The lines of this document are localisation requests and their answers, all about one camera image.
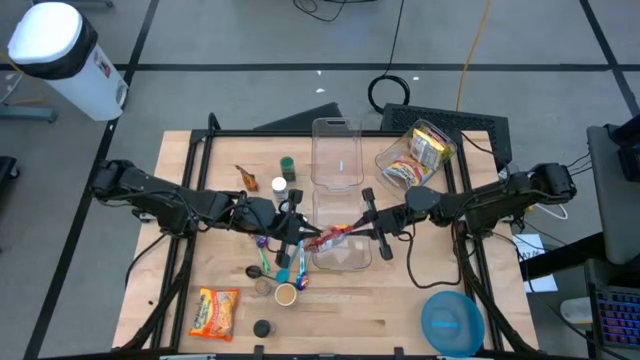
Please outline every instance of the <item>clear plastic bin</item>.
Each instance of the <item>clear plastic bin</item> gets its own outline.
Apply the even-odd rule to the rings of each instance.
[[[312,125],[311,180],[313,223],[324,230],[332,225],[352,225],[365,210],[360,192],[362,122],[342,118],[317,119]],[[347,236],[339,245],[312,256],[320,269],[356,270],[371,264],[371,240]]]
[[[431,136],[438,137],[439,142],[445,145],[446,152],[440,158],[435,168],[430,168],[422,185],[425,185],[438,170],[442,168],[451,157],[458,150],[456,143],[449,138],[444,132],[438,129],[435,125],[426,120],[418,120],[404,135],[402,135],[396,142],[393,143],[387,150],[376,156],[376,166],[379,171],[376,172],[376,179],[382,183],[395,197],[398,199],[404,199],[404,194],[408,190],[406,186],[402,186],[397,182],[391,181],[389,177],[383,174],[383,170],[389,165],[393,164],[396,160],[402,158],[414,159],[411,155],[411,141],[413,139],[413,130],[418,129],[424,133],[428,133]]]

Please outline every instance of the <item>white trash can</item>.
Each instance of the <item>white trash can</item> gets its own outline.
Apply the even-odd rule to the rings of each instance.
[[[31,7],[16,26],[9,57],[93,120],[113,120],[122,114],[128,86],[97,40],[98,33],[75,8],[45,2]]]

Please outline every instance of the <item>wooden table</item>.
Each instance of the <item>wooden table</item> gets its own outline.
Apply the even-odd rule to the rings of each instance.
[[[466,134],[481,147],[490,148],[485,132]],[[156,176],[180,183],[189,136],[190,132],[187,131],[165,133],[155,170]],[[374,157],[394,140],[363,138],[365,180],[362,188],[370,186],[374,189],[378,209],[400,202],[375,179],[377,168],[373,162]],[[464,149],[473,187],[497,180],[491,155],[478,151],[468,143],[465,143]],[[199,169],[201,154],[202,149],[199,149],[194,166],[195,173]],[[256,175],[260,192],[252,195],[273,198],[269,185],[273,177],[280,175],[279,159],[286,155],[292,156],[295,160],[295,187],[304,191],[304,200],[298,211],[311,215],[311,138],[215,138],[206,188],[243,189],[240,175],[233,166],[238,164]],[[453,168],[457,188],[462,189],[455,160]],[[195,188],[197,174],[194,174],[192,179],[192,188]],[[446,192],[444,172],[436,174],[427,185]],[[438,280],[454,281],[458,266],[452,253],[449,229],[423,222],[416,226],[416,230],[411,265],[417,281],[421,284]],[[498,225],[495,231],[511,237],[510,229],[506,225]],[[157,236],[157,225],[143,224],[137,252]],[[372,244],[373,262],[363,271],[320,271],[311,266],[310,287],[298,294],[298,302],[294,307],[283,308],[276,304],[272,296],[257,296],[253,288],[254,280],[244,274],[246,266],[260,264],[255,245],[246,234],[223,230],[199,234],[180,352],[252,353],[254,345],[263,344],[267,353],[392,354],[394,347],[401,346],[406,354],[436,354],[435,349],[422,335],[419,321],[422,306],[430,296],[439,291],[455,290],[464,293],[463,286],[438,286],[429,290],[415,288],[407,275],[407,244],[391,236],[388,237],[388,241],[393,249],[394,259],[382,260],[376,244]],[[152,304],[158,301],[168,247],[168,241],[158,246],[144,257],[131,273],[114,346],[122,345],[131,338],[151,312]],[[513,245],[499,237],[492,237],[485,239],[484,247],[495,302],[523,339],[537,348],[531,313]],[[273,254],[269,255],[272,256],[271,264],[275,267]],[[295,278],[297,261],[291,269],[291,277]],[[198,293],[202,286],[212,289],[240,289],[232,342],[187,335],[196,313]],[[484,308],[481,307],[481,311],[484,315]],[[168,345],[173,317],[174,310],[170,309],[165,320],[164,345]],[[253,335],[253,325],[259,319],[267,319],[276,325],[275,336],[259,339]],[[485,347],[491,349],[488,326],[486,328]]]

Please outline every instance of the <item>black metal frame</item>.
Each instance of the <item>black metal frame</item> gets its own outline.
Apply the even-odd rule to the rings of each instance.
[[[363,137],[398,137],[404,134],[404,131],[363,131]],[[209,160],[211,157],[212,144],[214,137],[311,137],[311,131],[259,131],[259,130],[221,130],[220,125],[218,124],[215,116],[213,114],[209,115],[209,129],[207,130],[192,130],[191,137],[189,140],[189,149],[187,151],[187,158],[185,163],[185,170],[182,178],[182,185],[189,186],[191,181],[193,169],[194,169],[194,161],[195,154],[197,148],[201,142],[204,140],[204,149],[202,154],[202,159],[200,163],[200,172],[198,174],[198,183],[197,189],[202,190],[205,187],[205,182],[207,179],[207,170],[209,167]],[[462,183],[466,190],[471,189],[471,181],[469,177],[469,172],[467,169],[466,157],[464,154],[464,149],[462,147],[462,139],[458,135],[458,137],[454,137],[456,142],[459,145],[458,149],[458,160],[460,163],[460,175],[462,176]],[[455,178],[452,170],[452,166],[450,163],[445,165],[445,175],[447,181],[447,188],[449,192],[456,192]],[[161,298],[170,292],[169,288],[175,280],[173,280],[173,274],[176,265],[177,253],[179,250],[180,239],[171,239],[171,244],[169,247],[169,253],[167,255],[167,262],[164,271],[164,278],[162,280],[162,289],[160,296]],[[153,330],[152,339],[150,343],[149,349],[123,349],[117,350],[110,353],[96,353],[96,354],[84,354],[84,355],[74,355],[74,356],[63,356],[57,357],[55,359],[62,360],[75,360],[75,359],[158,359],[160,356],[167,355],[178,355],[180,336],[182,332],[182,324],[184,320],[184,311],[186,307],[186,297],[188,293],[189,287],[189,275],[191,273],[191,266],[193,255],[195,251],[195,242],[196,236],[192,236],[186,239],[187,245],[184,253],[184,262],[186,264],[186,275],[181,281],[181,288],[177,293],[178,301],[176,303],[175,309],[175,318],[173,322],[173,327],[171,331],[171,341],[169,347],[161,348],[161,340],[162,340],[162,328],[164,325],[164,316],[160,316],[157,318],[157,323]],[[474,239],[474,245],[476,246],[476,256],[478,262],[478,269],[480,272],[480,277],[482,284],[484,285],[487,293],[490,294],[491,298],[493,298],[491,292],[491,283],[489,279],[489,272],[486,263],[486,257],[484,255],[484,249],[482,247],[482,241],[479,239]],[[467,283],[467,280],[464,279],[465,293],[469,296],[474,302],[475,297],[473,295],[473,291],[471,287]],[[522,352],[507,352],[503,351],[502,346],[502,338],[497,330],[497,326],[495,322],[490,319],[490,332],[491,338],[496,350],[486,350],[482,347],[475,356],[483,357],[483,358],[492,358],[492,359],[539,359],[540,354],[535,353],[522,353]],[[257,345],[254,348],[254,353],[250,354],[214,354],[213,355],[216,360],[238,360],[238,359],[252,359],[252,360],[262,360],[262,359],[344,359],[344,360],[362,360],[362,359],[390,359],[390,360],[402,360],[404,358],[409,359],[438,359],[436,355],[421,355],[421,356],[408,356],[404,355],[404,350],[402,348],[395,348],[393,355],[337,355],[337,354],[265,354],[264,347]],[[577,358],[573,357],[564,357],[564,356],[549,356],[545,355],[546,359],[554,359],[554,360],[574,360]]]

